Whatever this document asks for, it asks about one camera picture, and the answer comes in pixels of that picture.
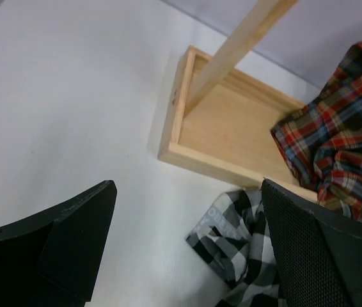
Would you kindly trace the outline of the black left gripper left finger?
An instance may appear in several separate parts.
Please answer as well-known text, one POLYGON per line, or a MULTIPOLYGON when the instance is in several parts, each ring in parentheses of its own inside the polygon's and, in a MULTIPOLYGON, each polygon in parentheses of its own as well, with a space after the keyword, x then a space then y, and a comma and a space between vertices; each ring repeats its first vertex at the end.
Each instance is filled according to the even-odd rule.
POLYGON ((91 301, 116 203, 114 181, 0 226, 0 306, 91 301))

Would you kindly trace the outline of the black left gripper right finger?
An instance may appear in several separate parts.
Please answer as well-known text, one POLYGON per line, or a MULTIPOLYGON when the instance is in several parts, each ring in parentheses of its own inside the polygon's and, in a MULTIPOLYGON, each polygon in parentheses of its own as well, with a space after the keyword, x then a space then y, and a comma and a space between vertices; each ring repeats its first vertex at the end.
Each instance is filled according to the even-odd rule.
POLYGON ((362 223, 265 179, 262 203, 289 306, 362 306, 362 223))

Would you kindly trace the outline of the black white checked shirt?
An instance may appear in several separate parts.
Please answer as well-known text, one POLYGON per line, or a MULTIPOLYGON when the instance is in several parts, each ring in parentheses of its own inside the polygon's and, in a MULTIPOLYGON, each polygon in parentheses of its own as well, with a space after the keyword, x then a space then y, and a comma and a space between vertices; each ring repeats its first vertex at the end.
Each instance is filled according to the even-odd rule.
POLYGON ((221 194, 186 241, 228 285, 218 306, 286 306, 259 188, 221 194))

